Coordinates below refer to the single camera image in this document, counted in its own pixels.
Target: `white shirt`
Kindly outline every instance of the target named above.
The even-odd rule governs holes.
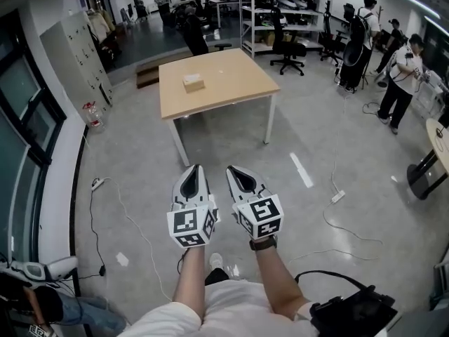
[[[291,321],[272,312],[263,285],[228,280],[206,286],[203,324],[189,307],[172,302],[148,312],[120,337],[317,337],[311,305],[303,305]]]
[[[406,58],[406,54],[411,53],[412,49],[408,46],[402,46],[396,52],[396,65],[394,65],[390,71],[390,77],[393,79],[396,85],[402,88],[406,93],[414,95],[417,90],[418,80],[413,76],[414,74],[408,74],[401,72],[397,64],[402,64],[413,69],[418,69],[422,74],[422,59],[421,56],[413,54],[413,58]]]
[[[368,23],[368,26],[370,27],[370,32],[368,34],[368,37],[365,38],[365,42],[363,42],[363,45],[365,45],[370,50],[373,49],[373,38],[371,37],[371,32],[379,32],[380,26],[379,26],[379,19],[377,16],[369,9],[367,8],[361,8],[360,9],[360,16],[364,18],[367,16],[367,14],[372,13],[372,15],[369,18],[366,18],[366,22]]]

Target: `white shoe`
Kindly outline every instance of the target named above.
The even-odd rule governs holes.
[[[209,267],[213,271],[215,268],[223,269],[223,257],[219,253],[212,253],[209,258]]]

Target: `gray floor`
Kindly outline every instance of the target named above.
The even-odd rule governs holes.
[[[346,95],[333,82],[335,68],[320,62],[316,53],[306,59],[305,76],[295,70],[279,75],[269,66],[270,55],[256,62],[281,87],[274,117],[272,141],[262,143],[267,101],[252,100],[190,116],[181,121],[182,137],[191,163],[202,164],[215,195],[222,222],[217,225],[207,255],[219,251],[235,278],[259,281],[248,237],[231,217],[232,199],[225,168],[237,164],[262,174],[279,194],[285,222],[279,234],[279,253],[286,263],[313,251],[340,249],[363,258],[337,252],[316,253],[288,265],[292,274],[311,269],[342,272],[396,299],[401,312],[427,307],[432,288],[432,268],[448,243],[448,193],[446,181],[426,201],[414,198],[406,183],[406,169],[431,149],[419,105],[407,111],[399,135],[373,115],[362,113],[363,104],[380,101],[383,93],[370,86]],[[375,54],[372,66],[380,60]],[[344,111],[344,97],[347,96]],[[168,236],[166,212],[170,209],[173,183],[184,171],[170,131],[160,119],[159,85],[135,89],[129,79],[116,87],[116,104],[107,130],[90,134],[85,150],[76,200],[76,254],[80,276],[95,274],[100,259],[90,229],[90,185],[94,176],[112,177],[121,186],[129,215],[140,224],[153,245],[154,262],[164,291],[171,296],[177,281],[176,264],[182,251]],[[346,196],[326,215],[365,238],[361,241],[323,221],[323,209],[335,194],[330,175]],[[294,152],[314,183],[306,188],[289,154]],[[430,170],[441,174],[439,163]],[[100,235],[100,251],[107,277],[81,280],[84,295],[107,297],[131,322],[166,303],[152,265],[151,250],[138,229],[125,218],[116,187],[106,182],[94,192],[94,226]],[[129,259],[124,267],[116,255]],[[354,288],[342,280],[320,275],[300,281],[311,300],[325,302],[348,296]]]
[[[238,38],[239,18],[223,17],[221,29],[214,23],[204,27],[203,33],[207,42]],[[152,13],[148,20],[126,29],[126,34],[117,37],[117,42],[122,54],[118,56],[115,68],[110,71],[186,46],[182,32],[163,26],[159,13]]]

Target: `sneaker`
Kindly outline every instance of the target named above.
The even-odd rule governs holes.
[[[213,271],[215,268],[223,269],[223,257],[219,253],[212,253],[209,258],[209,267]]]
[[[356,87],[349,87],[349,86],[346,86],[346,87],[344,88],[344,90],[345,90],[346,92],[348,92],[348,93],[356,93],[357,88],[356,88]]]
[[[388,124],[389,118],[387,118],[387,119],[381,118],[381,117],[379,116],[379,112],[378,112],[378,111],[376,112],[376,116],[377,116],[377,118],[380,120],[380,122],[382,122],[384,125],[387,125],[387,124]]]

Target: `backpack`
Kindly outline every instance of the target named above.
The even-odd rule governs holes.
[[[373,13],[360,16],[360,10],[361,8],[358,10],[357,15],[354,15],[352,18],[349,31],[351,32],[351,40],[356,44],[362,45],[363,42],[369,38],[370,34],[370,25],[366,19],[372,16]]]

